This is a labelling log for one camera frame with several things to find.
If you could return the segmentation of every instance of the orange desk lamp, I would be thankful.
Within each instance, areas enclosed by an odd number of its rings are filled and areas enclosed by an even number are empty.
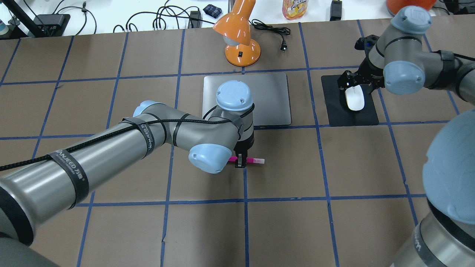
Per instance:
[[[237,0],[230,13],[220,18],[213,29],[220,33],[227,46],[226,59],[233,65],[246,67],[261,56],[261,47],[251,39],[249,17],[256,0]]]

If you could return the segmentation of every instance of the velcro strap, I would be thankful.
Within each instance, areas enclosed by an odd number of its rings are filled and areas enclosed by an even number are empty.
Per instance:
[[[71,179],[76,193],[74,203],[69,207],[69,210],[83,201],[89,194],[89,181],[83,167],[77,160],[65,149],[56,150],[49,154],[54,162],[56,162]]]
[[[119,123],[127,123],[127,124],[132,124],[136,125],[137,129],[142,133],[143,137],[145,138],[145,142],[147,142],[147,153],[143,158],[146,156],[150,155],[150,153],[153,152],[153,149],[155,148],[155,138],[152,135],[152,131],[150,130],[150,126],[148,123],[142,119],[139,118],[124,118],[122,119],[121,122]]]

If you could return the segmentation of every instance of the light blue joint cap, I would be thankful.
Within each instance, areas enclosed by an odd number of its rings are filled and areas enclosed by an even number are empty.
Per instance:
[[[227,81],[216,91],[216,103],[227,111],[244,111],[252,107],[251,89],[240,81]]]
[[[151,106],[151,105],[154,105],[154,104],[163,104],[163,105],[164,105],[164,103],[155,102],[155,101],[152,101],[152,100],[145,100],[145,101],[143,101],[142,103],[140,103],[140,106],[136,107],[135,111],[133,112],[133,117],[142,114],[142,112],[143,112],[147,107],[149,107],[149,106]]]
[[[193,146],[188,159],[202,171],[215,174],[223,170],[231,155],[231,150],[225,146],[204,143]]]
[[[419,91],[426,75],[419,66],[408,61],[389,62],[383,69],[384,85],[393,94],[407,95]]]
[[[429,201],[451,219],[475,225],[475,109],[442,128],[427,158],[422,181]]]
[[[391,24],[403,32],[423,35],[432,24],[432,17],[422,7],[407,6],[399,10],[391,19]]]

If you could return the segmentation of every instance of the pink marker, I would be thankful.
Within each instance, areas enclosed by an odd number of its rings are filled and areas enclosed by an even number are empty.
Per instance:
[[[230,157],[229,158],[229,162],[236,162],[236,160],[238,159],[238,157]],[[247,158],[246,159],[246,162],[247,163],[258,163],[258,164],[264,164],[264,159],[257,159],[257,158]]]

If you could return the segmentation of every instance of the white surface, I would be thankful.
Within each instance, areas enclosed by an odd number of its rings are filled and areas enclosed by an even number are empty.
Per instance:
[[[292,22],[309,22],[309,21],[328,21],[330,18],[331,0],[308,0],[307,13],[300,19],[286,20],[282,15],[281,0],[256,0],[256,5],[251,14],[251,19],[259,19],[266,24],[292,23]],[[16,0],[23,10],[34,18],[31,11],[23,3],[23,0]],[[36,14],[52,13],[60,0],[27,0],[27,3]],[[129,17],[140,11],[156,12],[157,9],[165,3],[165,0],[86,0],[87,6],[97,19],[97,33],[112,32],[115,25],[125,26]],[[66,0],[61,7],[66,6],[82,6],[82,0]],[[197,6],[201,9],[201,15],[204,20],[216,22],[216,19],[204,14],[202,9],[208,4],[215,5],[223,10],[228,11],[228,0],[171,0],[168,5],[176,5],[182,8],[189,6]],[[82,27],[84,23],[84,15],[80,9],[63,10],[61,13],[71,15],[71,20],[64,32],[64,35],[74,35]],[[431,10],[431,15],[445,15],[443,10]],[[352,19],[381,19],[391,18],[386,9],[386,0],[343,0],[342,20]],[[0,4],[0,19],[3,21],[10,20],[8,9]],[[131,22],[142,30],[152,30],[153,14],[140,14],[135,16]],[[166,18],[168,29],[177,29],[176,20],[174,18]],[[187,19],[179,19],[180,28],[188,26]],[[211,27],[211,24],[203,22],[202,27]],[[87,25],[81,34],[92,34],[94,31],[94,21],[90,15],[87,17]]]
[[[352,111],[364,108],[364,95],[361,86],[350,87],[345,90],[346,104]]]

